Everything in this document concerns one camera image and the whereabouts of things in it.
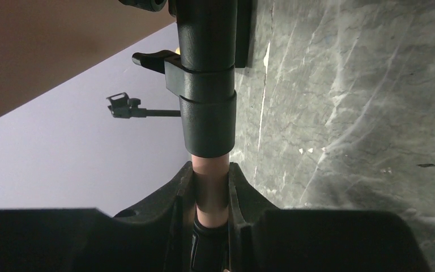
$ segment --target brown panel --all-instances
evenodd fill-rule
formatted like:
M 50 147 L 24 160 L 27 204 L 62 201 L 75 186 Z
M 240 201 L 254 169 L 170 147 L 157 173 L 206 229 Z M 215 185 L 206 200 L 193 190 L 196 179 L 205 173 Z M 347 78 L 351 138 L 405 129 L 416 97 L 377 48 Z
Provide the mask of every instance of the brown panel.
M 117 0 L 0 1 L 0 116 L 173 20 Z

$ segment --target white wall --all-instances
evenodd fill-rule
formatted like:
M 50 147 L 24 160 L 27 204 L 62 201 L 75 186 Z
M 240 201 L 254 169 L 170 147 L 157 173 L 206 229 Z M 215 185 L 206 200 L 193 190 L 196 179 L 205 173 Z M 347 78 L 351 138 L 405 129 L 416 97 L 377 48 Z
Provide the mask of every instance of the white wall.
M 0 118 L 0 209 L 98 207 L 114 215 L 168 182 L 187 161 L 180 118 L 115 119 L 107 96 L 179 109 L 164 75 L 134 52 L 178 47 L 176 25 Z

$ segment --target marble tile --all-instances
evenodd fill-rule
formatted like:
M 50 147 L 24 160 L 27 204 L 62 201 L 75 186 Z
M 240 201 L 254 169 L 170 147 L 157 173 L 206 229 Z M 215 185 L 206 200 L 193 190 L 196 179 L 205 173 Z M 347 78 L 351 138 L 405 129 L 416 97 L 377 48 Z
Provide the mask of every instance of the marble tile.
M 252 39 L 231 160 L 279 207 L 401 215 L 435 270 L 435 0 L 258 1 Z

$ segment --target copper tube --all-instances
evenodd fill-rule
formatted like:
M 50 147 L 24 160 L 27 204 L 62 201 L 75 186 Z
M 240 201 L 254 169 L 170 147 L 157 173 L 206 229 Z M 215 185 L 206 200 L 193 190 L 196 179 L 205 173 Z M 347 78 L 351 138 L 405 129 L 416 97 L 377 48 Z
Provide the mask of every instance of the copper tube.
M 197 216 L 207 228 L 220 227 L 228 221 L 229 154 L 218 158 L 192 155 Z

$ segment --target black lever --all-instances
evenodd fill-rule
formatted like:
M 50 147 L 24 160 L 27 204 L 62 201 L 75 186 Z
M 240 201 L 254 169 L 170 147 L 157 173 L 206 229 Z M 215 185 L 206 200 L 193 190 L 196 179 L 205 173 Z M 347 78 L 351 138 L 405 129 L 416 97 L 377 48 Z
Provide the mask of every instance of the black lever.
M 141 100 L 138 98 L 129 98 L 129 95 L 127 95 L 125 92 L 107 97 L 107 99 L 111 103 L 111 105 L 108 106 L 108 109 L 115 118 L 129 119 L 131 117 L 145 118 L 148 116 L 181 117 L 180 110 L 139 108 L 139 105 L 141 105 Z

